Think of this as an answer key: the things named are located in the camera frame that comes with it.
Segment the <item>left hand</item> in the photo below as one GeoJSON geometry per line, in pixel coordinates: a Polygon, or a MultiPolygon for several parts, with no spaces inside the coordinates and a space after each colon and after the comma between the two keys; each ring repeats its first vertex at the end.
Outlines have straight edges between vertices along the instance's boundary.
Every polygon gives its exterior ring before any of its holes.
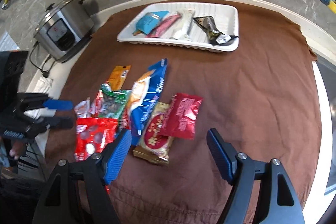
{"type": "Polygon", "coordinates": [[[21,156],[26,155],[27,145],[22,141],[14,141],[12,143],[11,150],[9,155],[14,158],[14,160],[18,160],[21,156]]]}

